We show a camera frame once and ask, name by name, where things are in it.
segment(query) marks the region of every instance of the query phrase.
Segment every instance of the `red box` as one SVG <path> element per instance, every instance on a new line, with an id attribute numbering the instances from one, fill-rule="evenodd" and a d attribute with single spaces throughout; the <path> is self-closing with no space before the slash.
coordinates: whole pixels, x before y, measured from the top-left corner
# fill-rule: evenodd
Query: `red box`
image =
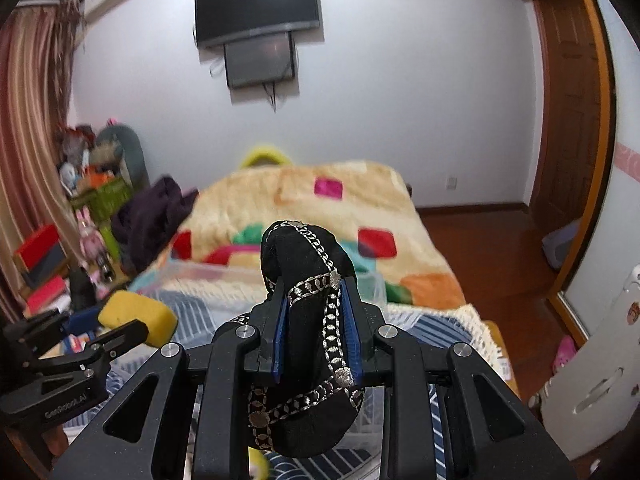
<path id="1" fill-rule="evenodd" d="M 31 234 L 14 253 L 14 262 L 20 272 L 29 272 L 60 240 L 53 224 L 45 225 Z"/>

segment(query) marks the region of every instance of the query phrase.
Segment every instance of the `curtain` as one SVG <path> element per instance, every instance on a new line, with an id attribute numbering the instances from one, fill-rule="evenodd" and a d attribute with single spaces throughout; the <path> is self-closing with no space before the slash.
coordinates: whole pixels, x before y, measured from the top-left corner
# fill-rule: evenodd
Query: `curtain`
<path id="1" fill-rule="evenodd" d="M 22 310 L 12 254 L 27 236 L 54 223 L 67 254 L 79 253 L 53 139 L 68 111 L 79 19 L 77 0 L 63 5 L 15 9 L 0 30 L 0 301 L 9 319 Z"/>

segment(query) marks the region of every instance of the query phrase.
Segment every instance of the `pink slipper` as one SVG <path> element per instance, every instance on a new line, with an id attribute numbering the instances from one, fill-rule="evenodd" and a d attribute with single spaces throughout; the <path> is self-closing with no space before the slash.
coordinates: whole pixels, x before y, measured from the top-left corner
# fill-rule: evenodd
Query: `pink slipper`
<path id="1" fill-rule="evenodd" d="M 560 371 L 560 368 L 567 364 L 577 353 L 578 351 L 575 349 L 574 340 L 571 336 L 564 336 L 562 341 L 560 341 L 558 353 L 556 353 L 556 358 L 552 365 L 554 375 L 557 374 Z"/>

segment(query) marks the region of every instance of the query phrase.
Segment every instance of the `green basket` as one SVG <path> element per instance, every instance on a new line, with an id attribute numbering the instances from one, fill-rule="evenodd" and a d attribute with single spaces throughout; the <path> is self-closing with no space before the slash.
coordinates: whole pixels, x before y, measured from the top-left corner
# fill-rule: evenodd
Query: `green basket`
<path id="1" fill-rule="evenodd" d="M 102 235 L 102 239 L 104 240 L 104 245 L 107 247 L 109 254 L 111 255 L 111 259 L 114 262 L 120 261 L 120 248 L 118 246 L 118 242 L 113 237 L 111 233 L 111 223 L 105 222 L 99 227 L 100 234 Z"/>
<path id="2" fill-rule="evenodd" d="M 91 199 L 95 196 L 95 189 L 90 189 L 80 196 L 75 196 L 69 199 L 69 203 L 71 204 L 71 209 L 74 211 L 80 211 L 84 206 L 89 208 L 91 211 Z"/>
<path id="3" fill-rule="evenodd" d="M 118 177 L 94 191 L 95 194 L 89 199 L 89 210 L 96 224 L 111 218 L 133 195 L 131 188 L 122 177 Z"/>

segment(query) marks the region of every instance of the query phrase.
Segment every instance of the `green patch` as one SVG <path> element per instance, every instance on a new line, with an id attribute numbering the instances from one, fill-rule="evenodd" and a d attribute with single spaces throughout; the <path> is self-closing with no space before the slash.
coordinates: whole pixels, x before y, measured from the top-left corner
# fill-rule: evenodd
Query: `green patch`
<path id="1" fill-rule="evenodd" d="M 386 300 L 389 303 L 400 303 L 406 305 L 414 304 L 414 297 L 412 296 L 411 291 L 405 286 L 385 282 L 385 288 Z"/>
<path id="2" fill-rule="evenodd" d="M 249 224 L 237 235 L 231 238 L 231 243 L 233 245 L 260 245 L 262 242 L 263 232 L 264 227 L 260 222 L 256 224 Z"/>

